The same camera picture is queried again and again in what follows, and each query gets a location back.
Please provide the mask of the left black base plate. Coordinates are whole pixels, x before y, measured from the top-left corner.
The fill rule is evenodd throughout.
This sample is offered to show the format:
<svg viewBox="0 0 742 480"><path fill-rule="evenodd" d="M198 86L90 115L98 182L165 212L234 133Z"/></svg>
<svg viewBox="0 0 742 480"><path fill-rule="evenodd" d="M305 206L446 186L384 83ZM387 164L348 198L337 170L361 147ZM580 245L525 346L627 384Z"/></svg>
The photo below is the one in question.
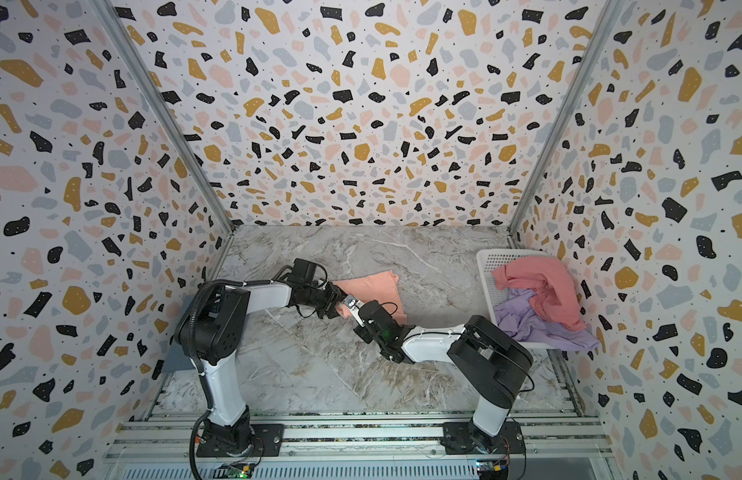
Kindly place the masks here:
<svg viewBox="0 0 742 480"><path fill-rule="evenodd" d="M196 455L200 458L277 457L284 430L283 424L275 423L237 427L211 424L201 436Z"/></svg>

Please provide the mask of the white plastic laundry basket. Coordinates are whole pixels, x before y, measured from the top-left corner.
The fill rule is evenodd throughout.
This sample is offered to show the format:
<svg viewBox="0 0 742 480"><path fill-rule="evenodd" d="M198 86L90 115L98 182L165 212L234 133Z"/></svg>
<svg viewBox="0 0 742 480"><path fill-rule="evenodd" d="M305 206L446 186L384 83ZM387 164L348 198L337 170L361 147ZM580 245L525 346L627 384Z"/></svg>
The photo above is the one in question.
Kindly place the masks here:
<svg viewBox="0 0 742 480"><path fill-rule="evenodd" d="M523 256L542 255L550 256L534 250L523 249L484 249L477 253L476 258L479 268L479 276L488 304L489 316L495 323L494 307L508 299L510 289L499 289L494 283L492 272L499 266L506 265L513 260ZM527 348L553 349L543 343L519 342Z"/></svg>

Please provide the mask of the left aluminium corner post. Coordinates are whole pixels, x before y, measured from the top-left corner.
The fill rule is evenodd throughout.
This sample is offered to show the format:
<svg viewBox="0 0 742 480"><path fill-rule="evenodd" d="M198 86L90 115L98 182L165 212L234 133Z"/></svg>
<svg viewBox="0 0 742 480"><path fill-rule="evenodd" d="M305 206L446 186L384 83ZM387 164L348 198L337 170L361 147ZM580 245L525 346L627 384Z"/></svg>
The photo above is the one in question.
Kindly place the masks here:
<svg viewBox="0 0 742 480"><path fill-rule="evenodd" d="M168 140L177 148L180 157L185 162L189 172L193 175L195 184L209 205L210 211L216 216L227 235L234 232L234 225L227 217L221 201L215 194L201 165L177 125L174 117L163 100L159 88L149 75L147 66L143 62L126 28L123 26L111 1L90 1L91 8L104 31L113 41L119 55L127 65L132 77L141 89L145 100L156 115L163 127Z"/></svg>

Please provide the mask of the lavender t-shirt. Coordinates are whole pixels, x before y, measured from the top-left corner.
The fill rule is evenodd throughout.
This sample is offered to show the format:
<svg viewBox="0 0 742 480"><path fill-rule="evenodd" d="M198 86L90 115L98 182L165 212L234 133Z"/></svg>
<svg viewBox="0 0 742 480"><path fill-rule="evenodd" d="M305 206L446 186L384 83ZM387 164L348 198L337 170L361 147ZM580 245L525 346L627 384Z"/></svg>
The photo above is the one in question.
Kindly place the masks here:
<svg viewBox="0 0 742 480"><path fill-rule="evenodd" d="M543 343L566 352L591 351L599 341L587 330L570 331L540 317L531 307L530 289L510 289L508 299L494 307L495 323L518 342Z"/></svg>

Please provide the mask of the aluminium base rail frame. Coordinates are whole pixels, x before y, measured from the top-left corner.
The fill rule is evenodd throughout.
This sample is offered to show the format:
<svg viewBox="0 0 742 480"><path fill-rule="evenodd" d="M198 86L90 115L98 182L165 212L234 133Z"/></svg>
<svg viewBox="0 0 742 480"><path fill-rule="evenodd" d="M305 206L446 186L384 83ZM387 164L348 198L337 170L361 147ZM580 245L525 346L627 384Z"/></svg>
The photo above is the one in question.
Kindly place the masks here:
<svg viewBox="0 0 742 480"><path fill-rule="evenodd" d="M544 412L510 416L523 454L448 455L442 425L465 413L341 413L255 416L283 424L277 457L200 458L189 463L193 421L164 415L128 422L106 454L104 479L215 479L224 464L253 463L252 479L478 479L480 461L507 460L508 479L618 479L617 462L598 420Z"/></svg>

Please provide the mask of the left green circuit board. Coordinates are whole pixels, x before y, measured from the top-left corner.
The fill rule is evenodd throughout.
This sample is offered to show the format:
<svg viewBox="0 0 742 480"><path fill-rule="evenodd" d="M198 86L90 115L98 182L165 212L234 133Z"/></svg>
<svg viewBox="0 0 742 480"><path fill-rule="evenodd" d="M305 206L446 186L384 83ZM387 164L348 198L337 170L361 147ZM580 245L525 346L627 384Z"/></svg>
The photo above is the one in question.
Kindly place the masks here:
<svg viewBox="0 0 742 480"><path fill-rule="evenodd" d="M216 469L215 479L244 479L253 478L256 465L253 463L224 464Z"/></svg>

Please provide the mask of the right aluminium corner post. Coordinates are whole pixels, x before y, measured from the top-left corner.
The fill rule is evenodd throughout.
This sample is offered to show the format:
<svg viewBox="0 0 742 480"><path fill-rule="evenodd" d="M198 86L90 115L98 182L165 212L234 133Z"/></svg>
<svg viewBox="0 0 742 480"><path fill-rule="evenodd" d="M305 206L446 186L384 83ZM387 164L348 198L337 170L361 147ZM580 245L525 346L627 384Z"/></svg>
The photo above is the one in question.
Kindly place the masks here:
<svg viewBox="0 0 742 480"><path fill-rule="evenodd" d="M517 248L520 245L518 238L523 217L530 208L535 191L541 184L543 174L552 161L553 154L559 146L567 124L574 114L584 89L591 78L601 50L623 6L624 1L622 0L608 0L604 3L604 7L592 32L592 38L583 52L582 60L563 98L562 105L554 118L550 134L541 150L539 160L528 176L528 182L508 227L508 239L513 248Z"/></svg>

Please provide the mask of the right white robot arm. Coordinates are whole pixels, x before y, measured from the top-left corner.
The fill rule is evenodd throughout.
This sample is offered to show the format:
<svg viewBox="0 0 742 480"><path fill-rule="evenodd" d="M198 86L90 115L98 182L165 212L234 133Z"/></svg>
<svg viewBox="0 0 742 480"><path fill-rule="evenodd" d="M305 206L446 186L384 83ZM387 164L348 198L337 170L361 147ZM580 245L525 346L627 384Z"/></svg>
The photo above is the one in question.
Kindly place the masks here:
<svg viewBox="0 0 742 480"><path fill-rule="evenodd" d="M492 454L505 445L501 430L515 399L527 391L524 383L533 381L533 358L526 348L480 315L455 327L427 329L397 323L376 300L348 296L343 305L357 322L356 335L376 343L383 358L396 364L452 364L477 390L470 422L444 427L442 445L449 454Z"/></svg>

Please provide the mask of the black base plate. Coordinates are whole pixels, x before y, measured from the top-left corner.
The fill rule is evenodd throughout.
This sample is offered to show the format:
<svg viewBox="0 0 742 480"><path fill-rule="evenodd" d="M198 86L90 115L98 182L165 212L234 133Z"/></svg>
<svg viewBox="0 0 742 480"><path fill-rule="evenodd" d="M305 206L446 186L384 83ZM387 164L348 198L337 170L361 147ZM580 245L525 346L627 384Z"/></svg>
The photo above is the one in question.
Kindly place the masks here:
<svg viewBox="0 0 742 480"><path fill-rule="evenodd" d="M457 454L523 454L526 451L520 426L513 421L505 422L498 434L489 436L472 421L446 422L442 425L440 444L448 455Z"/></svg>
<svg viewBox="0 0 742 480"><path fill-rule="evenodd" d="M211 424L201 436L196 455L200 458L277 457L284 430L283 424L275 423L237 427Z"/></svg>

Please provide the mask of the peach graphic t-shirt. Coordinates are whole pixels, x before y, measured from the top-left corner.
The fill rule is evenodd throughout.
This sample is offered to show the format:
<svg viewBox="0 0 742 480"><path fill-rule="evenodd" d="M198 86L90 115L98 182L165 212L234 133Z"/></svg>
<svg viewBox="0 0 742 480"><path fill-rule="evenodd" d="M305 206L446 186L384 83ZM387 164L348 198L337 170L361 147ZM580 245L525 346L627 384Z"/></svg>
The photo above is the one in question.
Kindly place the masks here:
<svg viewBox="0 0 742 480"><path fill-rule="evenodd" d="M384 308L400 325L407 323L403 303L398 291L399 276L391 270L365 277L339 280L335 285L348 295L353 295L362 302L372 300L384 303Z"/></svg>

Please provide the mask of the aluminium corner post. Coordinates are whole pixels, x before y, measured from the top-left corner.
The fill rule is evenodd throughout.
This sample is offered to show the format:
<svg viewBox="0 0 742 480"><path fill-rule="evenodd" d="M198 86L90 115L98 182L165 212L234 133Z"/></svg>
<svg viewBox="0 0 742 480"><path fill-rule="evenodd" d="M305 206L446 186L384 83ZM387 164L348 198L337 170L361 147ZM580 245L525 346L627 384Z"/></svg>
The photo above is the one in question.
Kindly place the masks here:
<svg viewBox="0 0 742 480"><path fill-rule="evenodd" d="M234 232L234 225L227 217L221 201L215 194L201 165L177 125L174 117L163 100L159 88L149 75L147 66L143 62L126 28L123 26L111 1L90 1L91 8L104 31L113 41L119 55L127 65L132 77L141 89L145 100L156 115L163 127L168 140L177 148L180 157L185 162L189 172L193 175L195 184L209 205L210 211L216 216L227 235Z"/></svg>
<svg viewBox="0 0 742 480"><path fill-rule="evenodd" d="M508 227L508 239L513 248L517 248L520 245L518 238L523 217L530 208L535 191L541 184L543 174L552 161L553 154L559 146L567 124L574 114L584 89L591 78L601 50L623 6L624 1L622 0L608 0L604 3L604 7L592 32L592 38L583 52L582 60L563 98L562 105L554 118L550 134L541 150L539 160L528 176L528 182Z"/></svg>

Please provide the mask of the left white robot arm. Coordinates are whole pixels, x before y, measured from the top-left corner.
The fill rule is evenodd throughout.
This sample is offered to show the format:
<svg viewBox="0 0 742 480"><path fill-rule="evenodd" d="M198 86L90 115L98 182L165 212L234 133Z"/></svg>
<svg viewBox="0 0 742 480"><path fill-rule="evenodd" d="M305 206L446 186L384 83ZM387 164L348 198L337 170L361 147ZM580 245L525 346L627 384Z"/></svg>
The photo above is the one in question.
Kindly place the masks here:
<svg viewBox="0 0 742 480"><path fill-rule="evenodd" d="M241 453L254 445L250 410L237 380L236 354L253 313L303 307L320 318L334 318L347 294L316 274L321 265L296 259L275 277L262 280L216 279L202 284L174 338L195 369L206 402L200 420L202 444Z"/></svg>

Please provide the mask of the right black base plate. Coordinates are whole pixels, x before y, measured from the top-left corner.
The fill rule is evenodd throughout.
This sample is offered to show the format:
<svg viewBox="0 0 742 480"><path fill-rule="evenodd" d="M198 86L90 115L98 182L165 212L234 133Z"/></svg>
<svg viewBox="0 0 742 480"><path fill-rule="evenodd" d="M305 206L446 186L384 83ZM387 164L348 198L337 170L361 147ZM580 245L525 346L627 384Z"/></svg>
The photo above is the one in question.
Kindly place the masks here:
<svg viewBox="0 0 742 480"><path fill-rule="evenodd" d="M472 421L446 422L442 425L440 444L448 455L457 454L523 454L526 451L520 426L513 421L505 422L498 434L489 436Z"/></svg>

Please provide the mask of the green circuit board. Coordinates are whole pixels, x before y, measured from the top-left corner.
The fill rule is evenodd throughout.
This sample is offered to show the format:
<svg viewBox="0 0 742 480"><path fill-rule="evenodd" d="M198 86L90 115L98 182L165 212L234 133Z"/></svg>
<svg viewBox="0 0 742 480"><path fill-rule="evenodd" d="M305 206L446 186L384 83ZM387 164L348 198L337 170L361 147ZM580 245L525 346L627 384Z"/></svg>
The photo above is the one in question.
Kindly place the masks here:
<svg viewBox="0 0 742 480"><path fill-rule="evenodd" d="M216 469L215 479L244 479L253 478L256 465L253 463L224 464Z"/></svg>
<svg viewBox="0 0 742 480"><path fill-rule="evenodd" d="M507 480L509 462L507 460L480 461L476 464L479 480Z"/></svg>

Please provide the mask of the dark pink t-shirt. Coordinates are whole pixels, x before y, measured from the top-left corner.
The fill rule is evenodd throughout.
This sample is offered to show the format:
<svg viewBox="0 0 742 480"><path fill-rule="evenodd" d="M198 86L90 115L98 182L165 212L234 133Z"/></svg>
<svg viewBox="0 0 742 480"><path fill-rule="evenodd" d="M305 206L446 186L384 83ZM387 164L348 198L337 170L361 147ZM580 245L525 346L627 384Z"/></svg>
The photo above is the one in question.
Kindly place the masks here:
<svg viewBox="0 0 742 480"><path fill-rule="evenodd" d="M492 272L499 289L531 290L529 304L543 320L572 332L583 331L575 282L564 264L551 256L523 256Z"/></svg>

